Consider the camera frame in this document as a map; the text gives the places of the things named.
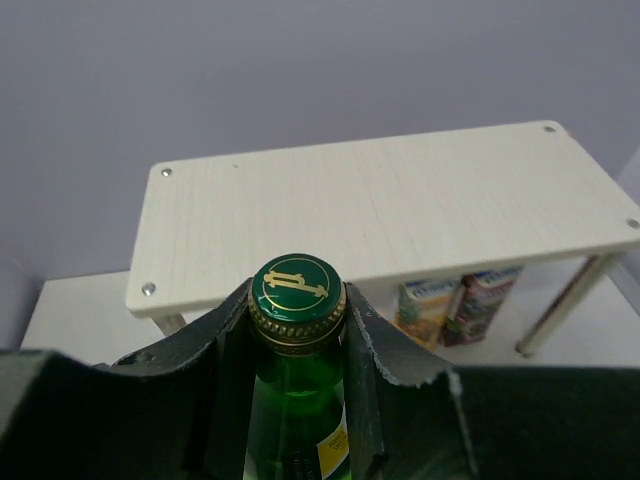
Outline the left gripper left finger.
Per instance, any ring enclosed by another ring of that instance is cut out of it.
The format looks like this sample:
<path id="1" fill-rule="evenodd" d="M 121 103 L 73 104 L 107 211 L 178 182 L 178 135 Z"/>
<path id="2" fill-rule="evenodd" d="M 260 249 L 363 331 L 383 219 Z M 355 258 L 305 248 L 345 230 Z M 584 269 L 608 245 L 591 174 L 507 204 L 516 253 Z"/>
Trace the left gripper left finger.
<path id="1" fill-rule="evenodd" d="M 116 363 L 1 355 L 5 479 L 240 479 L 255 363 L 247 284 Z"/>

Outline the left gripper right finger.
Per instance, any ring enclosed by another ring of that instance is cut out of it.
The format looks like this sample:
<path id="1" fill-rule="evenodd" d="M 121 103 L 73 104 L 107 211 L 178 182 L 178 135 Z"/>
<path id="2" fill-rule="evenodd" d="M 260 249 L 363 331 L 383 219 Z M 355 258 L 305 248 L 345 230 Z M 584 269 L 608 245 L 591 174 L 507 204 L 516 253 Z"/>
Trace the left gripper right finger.
<path id="1" fill-rule="evenodd" d="M 637 370 L 457 366 L 346 294 L 354 478 L 638 477 Z"/>

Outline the green glass bottle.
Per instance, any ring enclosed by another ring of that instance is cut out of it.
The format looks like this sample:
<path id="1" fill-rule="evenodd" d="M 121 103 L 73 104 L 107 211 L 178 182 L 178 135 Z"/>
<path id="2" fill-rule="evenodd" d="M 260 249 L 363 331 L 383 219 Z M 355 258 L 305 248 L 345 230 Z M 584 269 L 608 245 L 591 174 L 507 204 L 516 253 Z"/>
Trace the green glass bottle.
<path id="1" fill-rule="evenodd" d="M 346 303 L 336 270 L 310 254 L 282 255 L 254 275 L 248 311 L 256 379 L 245 478 L 350 478 Z"/>

